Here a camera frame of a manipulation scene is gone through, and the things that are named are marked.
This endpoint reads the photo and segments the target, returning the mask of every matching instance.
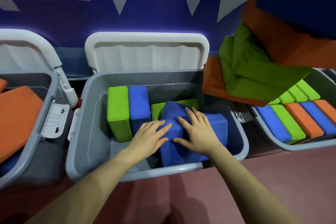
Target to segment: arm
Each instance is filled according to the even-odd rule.
[[[126,149],[69,188],[26,223],[93,223],[128,170],[168,140],[160,138],[171,128],[171,123],[156,131],[164,123],[164,120],[144,123]]]
[[[299,223],[289,210],[220,143],[207,117],[186,108],[191,125],[178,117],[190,141],[174,138],[189,150],[207,156],[226,182],[246,223]]]

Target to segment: white bin lid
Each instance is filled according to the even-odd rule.
[[[85,42],[94,73],[198,69],[209,48],[196,33],[97,32]]]
[[[52,45],[40,35],[23,29],[0,29],[1,71],[53,71],[71,108],[78,102]]]

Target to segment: orange foam cushion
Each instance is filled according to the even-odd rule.
[[[283,106],[294,118],[307,137],[316,138],[324,135],[323,130],[299,103],[284,104]]]
[[[42,105],[27,86],[0,94],[0,163],[26,144]]]
[[[255,2],[247,0],[242,20],[262,42],[274,63],[336,68],[336,41],[297,32],[289,24],[258,9]]]
[[[0,93],[6,88],[7,81],[0,78]]]
[[[225,90],[221,60],[215,56],[209,56],[203,70],[203,92],[218,98],[225,98],[249,105],[264,107],[267,101],[242,98],[229,95]]]
[[[333,122],[334,125],[336,125],[336,110],[335,108],[329,104],[326,100],[314,100],[313,101],[318,108]]]

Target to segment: red floor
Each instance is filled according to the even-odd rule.
[[[302,221],[335,223],[336,147],[266,155],[244,166]],[[52,188],[0,197],[0,223],[24,223],[71,186],[66,178]],[[120,183],[96,224],[244,223],[215,168]]]

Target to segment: forearm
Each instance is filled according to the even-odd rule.
[[[225,180],[246,223],[298,223],[225,147],[214,150],[209,158]]]
[[[27,223],[92,223],[119,180],[134,165],[121,151],[55,199]]]

